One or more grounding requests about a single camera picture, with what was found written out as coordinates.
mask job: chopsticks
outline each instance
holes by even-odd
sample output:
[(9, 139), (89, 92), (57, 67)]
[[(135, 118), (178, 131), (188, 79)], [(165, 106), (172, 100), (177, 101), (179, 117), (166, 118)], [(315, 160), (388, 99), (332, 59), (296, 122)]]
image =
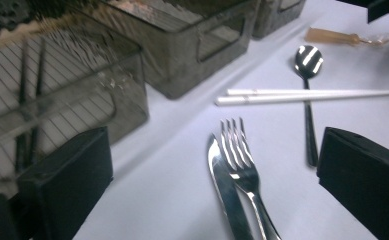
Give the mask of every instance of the chopsticks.
[(301, 101), (327, 101), (383, 96), (389, 96), (389, 90), (228, 89), (227, 95), (218, 97), (215, 104), (218, 106), (230, 106)]
[[(19, 90), (19, 105), (26, 103), (26, 82), (27, 82), (27, 55), (28, 55), (28, 42), (27, 39), (23, 39), (22, 46), (22, 65), (20, 74), (20, 90)], [(39, 53), (38, 74), (35, 96), (39, 97), (42, 94), (42, 82), (44, 79), (44, 63), (45, 63), (45, 39), (41, 38), (41, 50)], [(23, 118), (27, 120), (26, 114), (22, 113)], [(36, 148), (38, 143), (38, 127), (34, 127), (31, 130), (31, 134), (22, 133), (16, 137), (16, 161), (15, 171), (21, 173), (33, 163), (36, 162)]]

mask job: butter knife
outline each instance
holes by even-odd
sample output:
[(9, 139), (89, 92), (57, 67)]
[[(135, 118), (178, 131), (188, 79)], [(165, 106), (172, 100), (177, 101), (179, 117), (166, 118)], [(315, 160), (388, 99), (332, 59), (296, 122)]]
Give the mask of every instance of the butter knife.
[(235, 183), (229, 176), (224, 155), (222, 155), (218, 141), (213, 134), (209, 138), (208, 147), (207, 157), (210, 173), (234, 239), (253, 240)]

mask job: metal container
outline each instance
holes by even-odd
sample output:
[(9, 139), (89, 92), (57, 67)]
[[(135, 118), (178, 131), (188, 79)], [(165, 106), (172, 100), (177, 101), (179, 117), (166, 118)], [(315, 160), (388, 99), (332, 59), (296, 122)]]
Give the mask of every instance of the metal container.
[(87, 10), (143, 48), (146, 82), (182, 96), (245, 53), (256, 0), (117, 0)]
[[(107, 126), (113, 143), (148, 118), (140, 47), (94, 19), (71, 13), (41, 33), (0, 44), (0, 192), (15, 193), (16, 138), (38, 130), (37, 160), (80, 132)], [(27, 101), (19, 102), (22, 42)], [(42, 94), (36, 96), (41, 40)]]
[(262, 39), (300, 16), (306, 0), (261, 0), (253, 38)]

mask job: silver fork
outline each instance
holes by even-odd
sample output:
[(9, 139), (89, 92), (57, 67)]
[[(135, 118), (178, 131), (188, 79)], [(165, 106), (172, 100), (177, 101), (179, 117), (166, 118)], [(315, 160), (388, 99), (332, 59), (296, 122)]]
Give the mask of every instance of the silver fork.
[(222, 148), (230, 166), (230, 175), (238, 188), (250, 199), (259, 222), (262, 238), (281, 240), (260, 197), (259, 174), (246, 141), (242, 118), (240, 118), (240, 128), (241, 130), (237, 129), (234, 119), (226, 120), (226, 127), (225, 122), (221, 121)]

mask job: table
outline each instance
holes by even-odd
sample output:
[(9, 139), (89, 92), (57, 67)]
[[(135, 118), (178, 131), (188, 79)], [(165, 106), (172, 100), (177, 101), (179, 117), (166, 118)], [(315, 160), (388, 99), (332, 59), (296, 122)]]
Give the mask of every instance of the table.
[[(366, 23), (366, 9), (307, 0), (301, 16), (182, 98), (147, 87), (149, 121), (112, 146), (114, 180), (75, 239), (231, 239), (207, 163), (220, 120), (244, 119), (267, 210), (284, 240), (375, 239), (307, 167), (303, 103), (217, 107), (228, 88), (302, 89), (293, 71), (308, 27), (362, 36), (389, 32), (389, 15)], [(389, 44), (313, 44), (324, 57), (311, 89), (389, 89)], [(325, 127), (363, 135), (389, 149), (389, 97), (313, 102), (317, 142)], [(253, 211), (242, 198), (259, 239)]]

